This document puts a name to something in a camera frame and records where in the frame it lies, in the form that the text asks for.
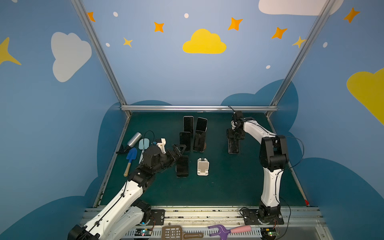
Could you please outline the white phone stand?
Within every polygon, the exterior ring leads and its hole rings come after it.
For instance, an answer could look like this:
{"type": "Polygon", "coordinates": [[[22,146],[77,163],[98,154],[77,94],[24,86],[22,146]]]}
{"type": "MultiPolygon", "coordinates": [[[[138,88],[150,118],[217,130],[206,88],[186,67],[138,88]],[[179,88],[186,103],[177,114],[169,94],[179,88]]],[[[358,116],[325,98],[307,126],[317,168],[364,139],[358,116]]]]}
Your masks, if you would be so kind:
{"type": "Polygon", "coordinates": [[[210,163],[206,158],[199,158],[197,162],[197,175],[208,176],[210,163]]]}

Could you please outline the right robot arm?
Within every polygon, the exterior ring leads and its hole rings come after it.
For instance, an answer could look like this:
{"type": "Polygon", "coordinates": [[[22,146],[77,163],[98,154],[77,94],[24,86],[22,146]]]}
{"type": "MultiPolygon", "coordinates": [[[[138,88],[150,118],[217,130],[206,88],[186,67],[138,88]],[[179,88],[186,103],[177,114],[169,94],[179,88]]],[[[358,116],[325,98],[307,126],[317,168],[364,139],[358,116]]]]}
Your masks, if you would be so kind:
{"type": "Polygon", "coordinates": [[[259,222],[267,224],[281,215],[281,177],[289,163],[287,139],[267,130],[252,117],[244,117],[241,111],[233,111],[231,128],[227,129],[229,154],[240,153],[240,141],[246,134],[261,145],[259,161],[264,170],[264,183],[257,215],[259,222]]]}

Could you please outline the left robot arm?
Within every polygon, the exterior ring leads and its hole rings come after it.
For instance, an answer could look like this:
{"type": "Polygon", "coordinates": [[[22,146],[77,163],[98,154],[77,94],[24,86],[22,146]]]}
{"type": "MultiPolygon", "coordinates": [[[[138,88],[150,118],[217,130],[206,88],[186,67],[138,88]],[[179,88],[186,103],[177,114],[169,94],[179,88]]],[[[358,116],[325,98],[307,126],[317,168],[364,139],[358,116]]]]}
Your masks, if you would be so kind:
{"type": "Polygon", "coordinates": [[[151,145],[143,153],[143,161],[129,174],[119,193],[84,226],[74,226],[69,240],[119,240],[130,229],[150,221],[151,205],[139,198],[151,186],[156,174],[173,166],[183,155],[185,145],[165,150],[151,145]]]}

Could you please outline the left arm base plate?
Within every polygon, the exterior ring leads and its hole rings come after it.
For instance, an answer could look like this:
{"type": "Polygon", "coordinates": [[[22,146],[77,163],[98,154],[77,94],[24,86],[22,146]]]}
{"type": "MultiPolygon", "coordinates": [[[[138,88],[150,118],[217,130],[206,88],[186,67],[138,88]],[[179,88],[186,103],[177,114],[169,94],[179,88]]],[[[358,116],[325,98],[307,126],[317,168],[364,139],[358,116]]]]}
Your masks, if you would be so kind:
{"type": "Polygon", "coordinates": [[[165,210],[164,209],[154,209],[148,213],[143,222],[146,226],[163,226],[165,221],[165,210]]]}

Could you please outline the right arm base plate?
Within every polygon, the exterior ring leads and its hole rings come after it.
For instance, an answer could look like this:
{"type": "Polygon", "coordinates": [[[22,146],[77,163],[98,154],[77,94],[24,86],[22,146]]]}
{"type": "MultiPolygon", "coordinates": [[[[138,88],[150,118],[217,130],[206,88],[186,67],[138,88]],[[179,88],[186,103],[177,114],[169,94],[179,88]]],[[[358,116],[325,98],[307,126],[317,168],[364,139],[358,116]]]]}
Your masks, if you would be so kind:
{"type": "Polygon", "coordinates": [[[249,208],[241,208],[239,212],[245,225],[283,225],[285,223],[281,214],[265,215],[263,211],[249,208]]]}

